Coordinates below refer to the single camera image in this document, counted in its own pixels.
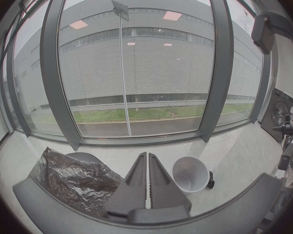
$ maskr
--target washing machine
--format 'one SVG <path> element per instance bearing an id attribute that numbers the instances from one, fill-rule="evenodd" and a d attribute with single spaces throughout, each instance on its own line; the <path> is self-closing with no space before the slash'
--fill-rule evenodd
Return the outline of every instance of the washing machine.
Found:
<path id="1" fill-rule="evenodd" d="M 273 131 L 272 128 L 284 124 L 284 116 L 290 114 L 291 107 L 293 107 L 293 98 L 275 88 L 272 92 L 261 127 L 278 142 L 282 141 L 282 134 Z"/>

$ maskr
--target white tile floor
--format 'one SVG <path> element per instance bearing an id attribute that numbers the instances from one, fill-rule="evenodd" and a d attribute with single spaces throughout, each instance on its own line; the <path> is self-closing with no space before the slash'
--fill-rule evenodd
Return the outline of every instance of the white tile floor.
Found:
<path id="1" fill-rule="evenodd" d="M 0 147 L 0 193 L 11 210 L 33 233 L 41 233 L 19 205 L 12 186 L 24 180 L 46 147 L 63 154 L 72 153 L 68 144 L 35 137 L 26 138 L 20 132 L 10 135 Z M 180 157 L 198 157 L 213 172 L 215 186 L 188 195 L 191 215 L 211 210 L 245 189 L 262 172 L 270 173 L 277 164 L 282 149 L 259 124 L 247 124 L 235 130 L 214 135 L 208 143 L 201 139 L 174 144 L 98 148 L 81 146 L 78 152 L 93 154 L 112 170 L 125 177 L 138 154 L 152 152 L 170 173 Z"/>

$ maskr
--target white trash can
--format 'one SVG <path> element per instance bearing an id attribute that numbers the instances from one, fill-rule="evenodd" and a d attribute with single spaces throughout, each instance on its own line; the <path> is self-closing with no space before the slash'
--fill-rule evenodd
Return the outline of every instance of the white trash can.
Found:
<path id="1" fill-rule="evenodd" d="M 173 164 L 171 177 L 185 194 L 197 193 L 207 186 L 209 171 L 198 158 L 185 156 Z"/>

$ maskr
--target lamp post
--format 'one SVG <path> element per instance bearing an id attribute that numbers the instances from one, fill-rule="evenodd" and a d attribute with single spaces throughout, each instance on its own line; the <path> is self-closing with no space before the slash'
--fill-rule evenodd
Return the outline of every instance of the lamp post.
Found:
<path id="1" fill-rule="evenodd" d="M 119 45 L 120 45 L 120 52 L 121 52 L 121 83 L 123 85 L 123 96 L 124 96 L 124 104 L 125 104 L 125 114 L 126 114 L 126 121 L 127 121 L 127 128 L 129 136 L 131 137 L 131 130 L 129 124 L 129 116 L 128 116 L 128 107 L 127 107 L 127 99 L 126 99 L 126 90 L 125 90 L 125 77 L 124 77 L 124 67 L 123 67 L 123 50 L 121 44 L 121 18 L 124 18 L 126 21 L 129 21 L 128 15 L 128 6 L 116 2 L 112 0 L 113 3 L 113 11 L 116 15 L 119 16 Z"/>

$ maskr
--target grass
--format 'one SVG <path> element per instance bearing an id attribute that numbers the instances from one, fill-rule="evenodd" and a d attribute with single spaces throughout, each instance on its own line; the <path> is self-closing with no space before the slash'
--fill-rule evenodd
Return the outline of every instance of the grass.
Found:
<path id="1" fill-rule="evenodd" d="M 240 112 L 251 110 L 253 103 L 245 104 L 226 104 L 223 108 L 222 114 Z M 158 108 L 141 108 L 128 109 L 130 120 L 147 120 L 159 118 L 172 118 L 172 117 L 191 117 L 200 116 L 204 112 L 205 106 L 185 106 L 185 107 L 158 107 Z M 85 111 L 73 112 L 74 119 L 77 123 L 83 122 L 104 122 L 104 121 L 125 121 L 126 115 L 124 109 L 115 110 L 99 110 L 99 111 Z M 55 123 L 53 114 L 31 115 L 28 118 L 29 122 L 43 122 Z"/>

